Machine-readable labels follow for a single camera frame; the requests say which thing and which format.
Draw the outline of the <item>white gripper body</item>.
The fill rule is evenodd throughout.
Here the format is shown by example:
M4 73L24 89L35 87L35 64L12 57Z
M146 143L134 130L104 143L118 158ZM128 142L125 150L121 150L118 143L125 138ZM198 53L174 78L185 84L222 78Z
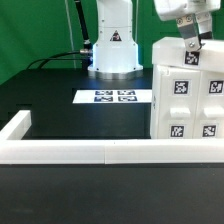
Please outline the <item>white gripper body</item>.
M208 11L211 0L154 0L155 10L162 21L174 20L188 14Z

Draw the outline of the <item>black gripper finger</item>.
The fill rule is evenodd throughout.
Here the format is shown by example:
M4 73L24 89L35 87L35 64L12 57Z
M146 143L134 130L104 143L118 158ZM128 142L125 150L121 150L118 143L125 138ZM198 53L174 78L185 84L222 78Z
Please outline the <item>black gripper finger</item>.
M202 12L196 15L196 22L198 24L198 38L199 40L203 39L212 39L212 15L210 12Z
M176 19L176 24L184 40L188 52L199 51L202 47L194 14L188 14Z

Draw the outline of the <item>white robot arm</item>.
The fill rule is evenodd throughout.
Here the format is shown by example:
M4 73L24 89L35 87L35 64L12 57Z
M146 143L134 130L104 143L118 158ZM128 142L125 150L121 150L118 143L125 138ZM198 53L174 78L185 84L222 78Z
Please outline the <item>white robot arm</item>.
M142 74L138 44L132 37L132 0L96 0L98 40L93 45L90 77L128 79ZM188 52L202 47L200 36L211 33L210 12L220 0L154 0L162 21L176 20Z

